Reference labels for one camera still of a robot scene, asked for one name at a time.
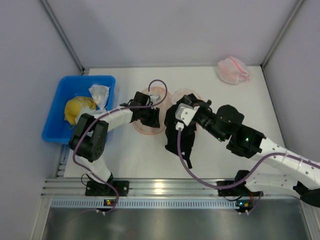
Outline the black bra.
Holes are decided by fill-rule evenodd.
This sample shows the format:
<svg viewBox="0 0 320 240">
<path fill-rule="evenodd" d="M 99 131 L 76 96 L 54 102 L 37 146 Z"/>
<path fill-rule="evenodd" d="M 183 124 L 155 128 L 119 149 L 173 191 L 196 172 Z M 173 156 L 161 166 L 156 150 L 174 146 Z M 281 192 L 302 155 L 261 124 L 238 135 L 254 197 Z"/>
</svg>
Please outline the black bra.
<svg viewBox="0 0 320 240">
<path fill-rule="evenodd" d="M 178 123 L 178 120 L 176 119 L 176 111 L 178 109 L 178 106 L 178 104 L 171 106 L 166 111 L 164 119 L 164 125 L 166 128 L 165 135 L 167 139 L 165 149 L 175 155 L 178 155 L 178 130 L 176 129 L 176 124 Z M 189 126 L 184 126 L 180 134 L 181 155 L 189 169 L 193 168 L 190 156 L 192 148 L 194 146 L 196 130 L 196 124 L 191 123 Z"/>
</svg>

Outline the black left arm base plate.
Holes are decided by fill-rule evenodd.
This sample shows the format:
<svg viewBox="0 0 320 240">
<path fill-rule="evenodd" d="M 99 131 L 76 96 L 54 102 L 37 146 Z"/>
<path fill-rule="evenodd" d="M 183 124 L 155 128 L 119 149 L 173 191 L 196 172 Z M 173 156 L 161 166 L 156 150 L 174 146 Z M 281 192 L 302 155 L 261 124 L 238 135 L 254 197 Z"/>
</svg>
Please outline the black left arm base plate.
<svg viewBox="0 0 320 240">
<path fill-rule="evenodd" d="M 126 197 L 129 192 L 129 181 L 114 180 L 112 186 L 117 190 L 120 197 Z M 86 183 L 85 196 L 87 197 L 115 197 L 116 192 L 111 187 L 89 180 Z"/>
</svg>

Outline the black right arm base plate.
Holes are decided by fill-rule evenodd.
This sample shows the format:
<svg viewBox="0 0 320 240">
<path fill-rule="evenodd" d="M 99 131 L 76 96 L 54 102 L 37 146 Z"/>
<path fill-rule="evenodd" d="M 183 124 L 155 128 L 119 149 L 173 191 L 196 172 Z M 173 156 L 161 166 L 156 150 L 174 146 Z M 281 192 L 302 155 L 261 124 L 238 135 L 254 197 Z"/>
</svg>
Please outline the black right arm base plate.
<svg viewBox="0 0 320 240">
<path fill-rule="evenodd" d="M 241 183 L 240 185 L 226 188 L 226 189 L 219 189 L 218 195 L 220 197 L 227 198 L 230 201 L 240 200 L 244 197 L 259 197 L 263 196 L 264 193 L 262 191 L 251 191 L 246 187 L 246 181 Z"/>
</svg>

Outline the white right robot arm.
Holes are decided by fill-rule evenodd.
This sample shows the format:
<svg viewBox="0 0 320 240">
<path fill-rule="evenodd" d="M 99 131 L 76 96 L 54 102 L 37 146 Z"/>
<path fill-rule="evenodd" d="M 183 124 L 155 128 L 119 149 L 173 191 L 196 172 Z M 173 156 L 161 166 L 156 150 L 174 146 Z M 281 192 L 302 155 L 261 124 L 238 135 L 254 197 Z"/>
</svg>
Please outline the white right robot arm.
<svg viewBox="0 0 320 240">
<path fill-rule="evenodd" d="M 177 153 L 182 156 L 180 137 L 184 128 L 198 124 L 218 141 L 227 141 L 232 154 L 255 160 L 249 171 L 242 171 L 241 179 L 228 185 L 209 184 L 192 172 L 198 183 L 216 190 L 243 186 L 251 192 L 286 194 L 318 208 L 320 206 L 320 165 L 276 144 L 262 132 L 243 124 L 244 115 L 227 104 L 211 109 L 211 101 L 203 101 L 194 94 L 184 95 L 177 103 L 175 128 Z"/>
</svg>

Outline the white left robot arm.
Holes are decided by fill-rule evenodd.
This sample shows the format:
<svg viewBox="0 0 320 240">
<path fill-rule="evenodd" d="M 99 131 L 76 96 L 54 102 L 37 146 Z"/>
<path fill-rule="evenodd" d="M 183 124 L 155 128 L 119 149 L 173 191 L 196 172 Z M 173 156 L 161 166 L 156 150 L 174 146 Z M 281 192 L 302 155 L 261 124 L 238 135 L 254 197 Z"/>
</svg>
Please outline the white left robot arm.
<svg viewBox="0 0 320 240">
<path fill-rule="evenodd" d="M 102 158 L 108 132 L 136 121 L 147 127 L 160 128 L 160 108 L 157 105 L 162 101 L 155 93 L 137 91 L 133 99 L 113 110 L 82 114 L 69 141 L 73 162 L 85 169 L 95 182 L 110 184 L 113 175 Z"/>
</svg>

